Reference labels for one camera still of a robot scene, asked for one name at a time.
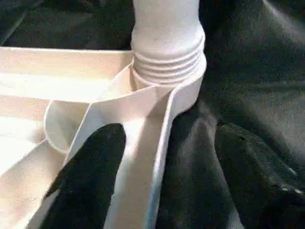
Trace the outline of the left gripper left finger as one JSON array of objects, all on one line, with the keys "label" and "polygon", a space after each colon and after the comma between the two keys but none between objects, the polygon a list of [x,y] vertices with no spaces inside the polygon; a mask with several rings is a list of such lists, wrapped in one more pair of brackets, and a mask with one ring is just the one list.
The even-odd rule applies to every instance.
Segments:
[{"label": "left gripper left finger", "polygon": [[90,135],[59,172],[45,197],[58,196],[43,221],[45,229],[102,229],[126,144],[122,124]]}]

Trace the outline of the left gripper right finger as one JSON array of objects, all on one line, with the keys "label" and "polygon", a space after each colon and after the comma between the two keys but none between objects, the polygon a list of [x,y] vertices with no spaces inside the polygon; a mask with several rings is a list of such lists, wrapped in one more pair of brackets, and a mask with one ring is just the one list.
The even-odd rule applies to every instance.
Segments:
[{"label": "left gripper right finger", "polygon": [[229,123],[217,128],[215,151],[244,228],[305,227],[305,177],[264,140]]}]

